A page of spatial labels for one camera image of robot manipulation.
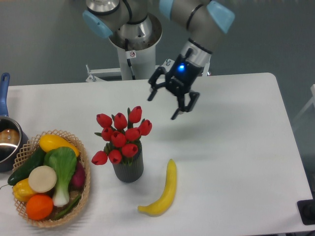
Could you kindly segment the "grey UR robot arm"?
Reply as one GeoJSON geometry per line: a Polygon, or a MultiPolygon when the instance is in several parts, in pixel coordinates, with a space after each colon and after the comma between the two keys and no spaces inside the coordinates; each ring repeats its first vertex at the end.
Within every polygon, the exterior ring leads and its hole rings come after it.
{"type": "Polygon", "coordinates": [[[200,94],[191,89],[206,75],[211,55],[228,33],[235,15],[213,0],[161,0],[160,12],[184,27],[190,37],[177,58],[156,66],[161,23],[145,0],[88,0],[83,19],[93,33],[117,48],[123,80],[148,80],[149,100],[166,88],[178,101],[177,114],[190,112],[200,94]]]}

